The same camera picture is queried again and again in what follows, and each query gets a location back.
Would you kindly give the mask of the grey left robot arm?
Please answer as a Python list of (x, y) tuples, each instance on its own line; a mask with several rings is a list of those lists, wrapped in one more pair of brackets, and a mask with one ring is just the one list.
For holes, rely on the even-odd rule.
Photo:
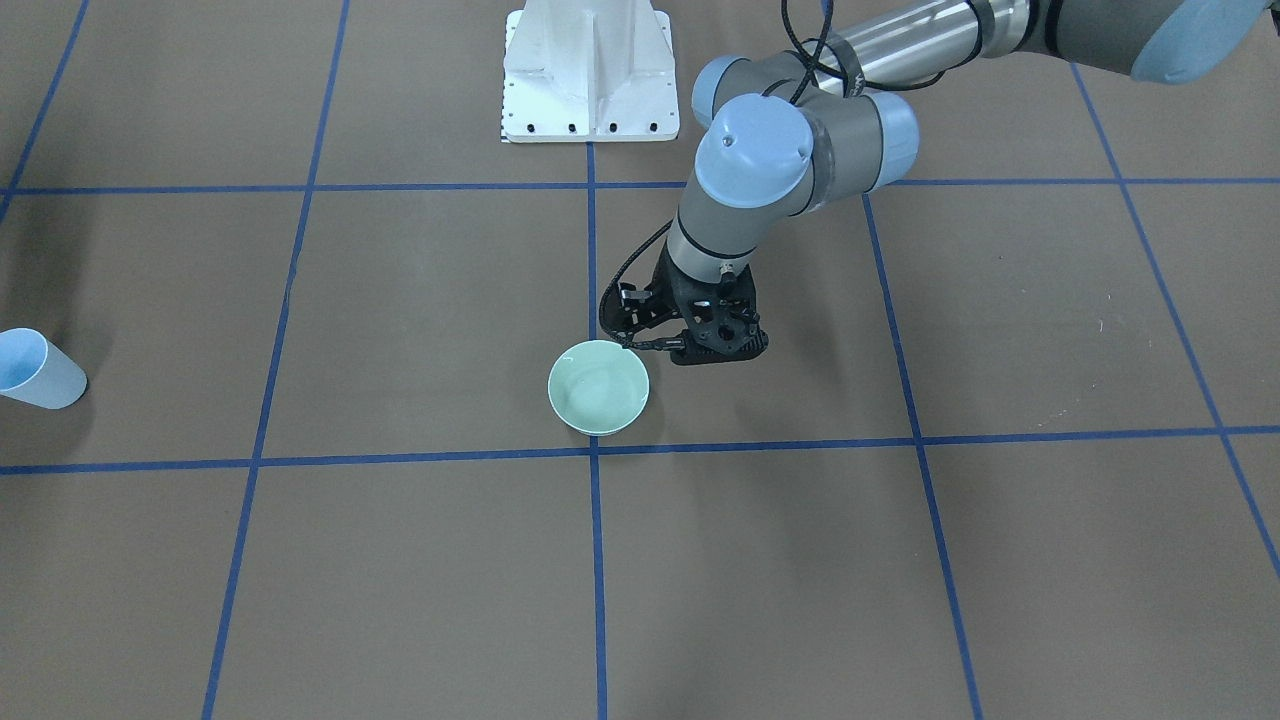
[(1222, 63), (1275, 1), (919, 1), (788, 47), (719, 56), (691, 108), (703, 133), (649, 283), (616, 274), (602, 334), (678, 365), (742, 361), (768, 346), (750, 261), (786, 218), (905, 177), (920, 127), (905, 96), (979, 59), (1034, 53), (1143, 83), (1185, 85)]

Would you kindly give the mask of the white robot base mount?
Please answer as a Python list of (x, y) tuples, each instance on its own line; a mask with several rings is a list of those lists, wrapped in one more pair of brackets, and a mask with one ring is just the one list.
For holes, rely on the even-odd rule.
[(649, 1), (527, 1), (504, 22), (500, 140), (678, 137), (672, 22)]

